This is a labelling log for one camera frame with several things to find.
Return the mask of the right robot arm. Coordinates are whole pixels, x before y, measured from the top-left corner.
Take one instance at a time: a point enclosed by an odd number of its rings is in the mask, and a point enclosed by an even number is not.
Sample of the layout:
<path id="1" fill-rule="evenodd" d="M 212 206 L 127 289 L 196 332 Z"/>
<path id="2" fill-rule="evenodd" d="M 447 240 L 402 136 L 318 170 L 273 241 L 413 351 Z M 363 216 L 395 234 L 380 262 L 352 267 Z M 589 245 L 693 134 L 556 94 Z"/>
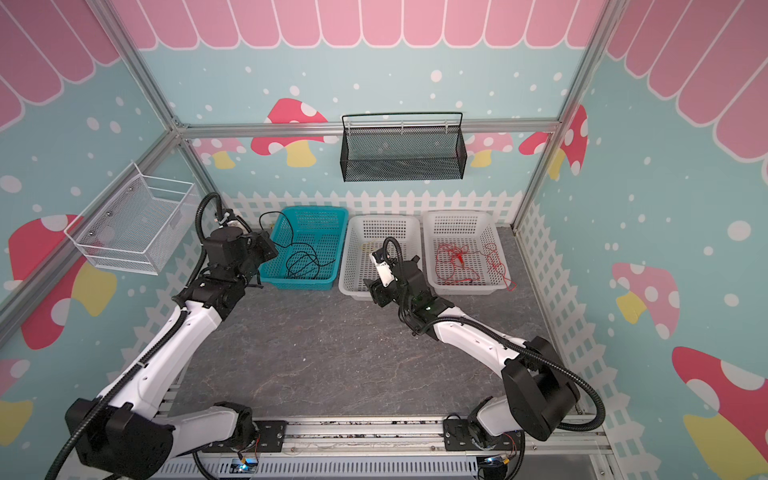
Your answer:
<path id="1" fill-rule="evenodd" d="M 523 340 L 471 318 L 430 288 L 417 256 L 405 259 L 393 237 L 370 254 L 378 277 L 365 285 L 380 307 L 394 304 L 415 336 L 453 346 L 500 377 L 504 395 L 489 397 L 468 415 L 467 429 L 481 449 L 511 432 L 547 440 L 554 431 L 588 432 L 606 419 L 605 404 L 586 380 L 566 368 L 553 345 Z"/>

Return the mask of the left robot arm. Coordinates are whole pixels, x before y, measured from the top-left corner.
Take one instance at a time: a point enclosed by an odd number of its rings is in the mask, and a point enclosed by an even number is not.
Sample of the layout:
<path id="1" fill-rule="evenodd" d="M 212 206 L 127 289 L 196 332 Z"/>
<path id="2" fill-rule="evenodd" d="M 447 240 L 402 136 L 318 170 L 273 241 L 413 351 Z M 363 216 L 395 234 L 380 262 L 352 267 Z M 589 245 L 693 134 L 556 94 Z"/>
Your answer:
<path id="1" fill-rule="evenodd" d="M 76 400 L 65 414 L 70 432 L 46 476 L 55 479 L 75 455 L 111 478 L 148 479 L 167 460 L 211 446 L 254 449 L 260 432 L 251 408 L 228 401 L 165 420 L 156 414 L 171 383 L 195 351 L 232 312 L 259 268 L 277 257 L 265 231 L 253 230 L 220 194 L 205 195 L 194 227 L 202 247 L 190 278 L 158 334 L 112 383 L 91 400 Z"/>

